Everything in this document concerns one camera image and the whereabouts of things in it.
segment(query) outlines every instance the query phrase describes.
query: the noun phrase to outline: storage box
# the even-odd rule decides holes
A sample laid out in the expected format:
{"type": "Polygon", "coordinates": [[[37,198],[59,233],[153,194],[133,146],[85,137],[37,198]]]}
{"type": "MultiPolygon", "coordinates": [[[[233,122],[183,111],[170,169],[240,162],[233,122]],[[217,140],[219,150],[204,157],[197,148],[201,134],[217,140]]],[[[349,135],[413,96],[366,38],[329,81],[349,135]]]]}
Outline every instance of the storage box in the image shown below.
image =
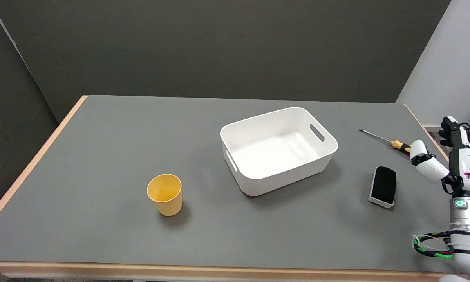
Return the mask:
{"type": "Polygon", "coordinates": [[[224,159],[249,196],[323,171],[338,148],[336,139],[300,107],[230,123],[219,134],[224,159]]]}

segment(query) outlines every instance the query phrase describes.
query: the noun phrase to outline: table top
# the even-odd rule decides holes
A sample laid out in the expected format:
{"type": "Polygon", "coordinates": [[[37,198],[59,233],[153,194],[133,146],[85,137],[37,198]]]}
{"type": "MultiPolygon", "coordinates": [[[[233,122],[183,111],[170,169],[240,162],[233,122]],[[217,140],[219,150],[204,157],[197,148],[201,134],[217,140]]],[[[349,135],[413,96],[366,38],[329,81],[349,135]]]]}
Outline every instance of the table top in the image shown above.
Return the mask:
{"type": "Polygon", "coordinates": [[[0,261],[454,272],[410,246],[448,230],[448,195],[359,127],[438,151],[400,104],[89,96],[0,211],[0,261]],[[286,107],[339,148],[323,172],[245,196],[219,131],[286,107]],[[367,200],[376,166],[398,174],[391,210],[367,200]],[[146,195],[163,173],[183,183],[170,218],[146,195]]]}

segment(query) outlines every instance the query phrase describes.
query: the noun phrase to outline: bin handle hole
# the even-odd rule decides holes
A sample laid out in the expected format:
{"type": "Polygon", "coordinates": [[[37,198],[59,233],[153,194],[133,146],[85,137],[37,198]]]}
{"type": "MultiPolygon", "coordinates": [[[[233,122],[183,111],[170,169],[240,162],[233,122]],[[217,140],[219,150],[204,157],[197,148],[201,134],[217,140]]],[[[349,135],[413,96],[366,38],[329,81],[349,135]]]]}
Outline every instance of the bin handle hole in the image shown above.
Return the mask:
{"type": "Polygon", "coordinates": [[[317,128],[310,124],[310,130],[313,132],[313,134],[315,134],[318,139],[320,139],[322,142],[325,140],[325,137],[317,130],[317,128]]]}
{"type": "Polygon", "coordinates": [[[228,152],[228,150],[226,150],[226,156],[227,156],[228,159],[230,160],[230,163],[231,163],[231,165],[233,166],[233,168],[235,169],[235,171],[237,171],[237,166],[236,166],[235,163],[233,162],[233,159],[231,159],[230,153],[228,152]]]}

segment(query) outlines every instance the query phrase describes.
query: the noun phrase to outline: wooden table edge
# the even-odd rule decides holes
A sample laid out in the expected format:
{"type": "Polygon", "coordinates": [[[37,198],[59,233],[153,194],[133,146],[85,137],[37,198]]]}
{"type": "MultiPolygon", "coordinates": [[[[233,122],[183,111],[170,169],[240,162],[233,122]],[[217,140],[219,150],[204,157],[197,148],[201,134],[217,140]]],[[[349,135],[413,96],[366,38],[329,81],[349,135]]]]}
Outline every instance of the wooden table edge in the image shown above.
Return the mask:
{"type": "Polygon", "coordinates": [[[428,130],[420,123],[420,121],[418,120],[418,118],[414,115],[414,113],[411,111],[411,109],[406,105],[406,104],[403,104],[406,109],[411,113],[411,115],[414,117],[414,119],[419,123],[419,126],[421,128],[423,128],[423,131],[428,135],[428,137],[430,138],[430,140],[432,140],[432,142],[435,144],[435,146],[437,147],[437,150],[439,150],[439,152],[441,152],[442,156],[446,159],[446,161],[449,162],[449,157],[448,155],[446,155],[446,153],[442,150],[441,146],[439,144],[437,144],[437,142],[435,142],[434,138],[430,135],[430,133],[428,133],[428,130]]]}
{"type": "Polygon", "coordinates": [[[28,177],[29,173],[35,168],[36,164],[40,161],[40,159],[45,155],[45,152],[50,148],[52,143],[54,143],[54,140],[59,136],[61,131],[65,128],[66,124],[70,119],[73,117],[73,115],[77,112],[79,107],[82,105],[83,101],[87,98],[87,95],[82,96],[75,106],[70,110],[70,112],[66,115],[66,117],[61,121],[59,124],[58,128],[54,130],[54,132],[51,134],[49,139],[45,142],[45,144],[40,148],[40,150],[36,153],[36,155],[33,157],[31,162],[26,166],[26,168],[22,171],[22,173],[17,177],[17,179],[14,181],[14,183],[11,185],[9,190],[4,194],[4,196],[0,199],[0,212],[2,209],[5,207],[7,202],[12,198],[14,193],[17,191],[17,189],[21,186],[21,184],[24,182],[24,180],[28,177]]]}
{"type": "MultiPolygon", "coordinates": [[[[59,136],[66,124],[83,104],[88,95],[83,95],[66,115],[58,128],[47,139],[31,162],[26,166],[16,181],[0,200],[0,211],[5,207],[29,173],[38,164],[45,152],[59,136]]],[[[440,146],[418,121],[412,111],[404,104],[414,119],[418,122],[430,140],[434,142],[441,154],[448,160],[440,146]]],[[[74,262],[19,262],[0,261],[0,273],[29,273],[38,275],[124,275],[129,277],[192,277],[192,278],[228,278],[238,280],[350,280],[350,281],[437,281],[446,273],[420,273],[409,271],[377,271],[351,269],[301,269],[301,268],[231,268],[211,266],[158,266],[141,264],[97,264],[74,262]]]]}
{"type": "Polygon", "coordinates": [[[0,273],[48,273],[67,277],[188,277],[228,280],[347,280],[429,282],[437,281],[445,273],[416,273],[408,271],[364,271],[351,269],[303,268],[232,268],[211,266],[157,266],[140,264],[96,264],[72,262],[0,262],[0,273]]]}

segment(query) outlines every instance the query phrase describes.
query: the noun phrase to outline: cup rim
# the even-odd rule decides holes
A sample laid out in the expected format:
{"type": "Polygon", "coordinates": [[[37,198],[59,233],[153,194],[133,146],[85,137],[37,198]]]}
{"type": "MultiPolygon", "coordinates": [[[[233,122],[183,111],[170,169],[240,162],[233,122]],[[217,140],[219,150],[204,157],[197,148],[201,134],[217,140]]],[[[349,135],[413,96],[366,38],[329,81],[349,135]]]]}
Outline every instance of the cup rim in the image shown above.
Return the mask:
{"type": "Polygon", "coordinates": [[[153,202],[155,203],[167,203],[167,202],[170,202],[172,200],[174,200],[180,193],[181,193],[181,190],[183,189],[183,183],[181,182],[181,179],[179,179],[179,177],[177,177],[176,175],[174,174],[170,174],[170,173],[164,173],[164,174],[161,174],[161,175],[157,175],[155,176],[152,180],[150,180],[150,182],[148,183],[148,186],[146,186],[146,195],[148,195],[148,197],[150,198],[150,200],[152,200],[153,202]],[[164,176],[164,175],[171,175],[171,176],[174,176],[176,177],[176,179],[179,180],[179,191],[177,192],[177,194],[170,198],[169,200],[166,200],[166,201],[157,201],[157,200],[154,200],[151,196],[150,196],[150,193],[149,193],[149,188],[150,188],[150,184],[153,182],[153,180],[155,180],[157,177],[161,177],[161,176],[164,176]]]}

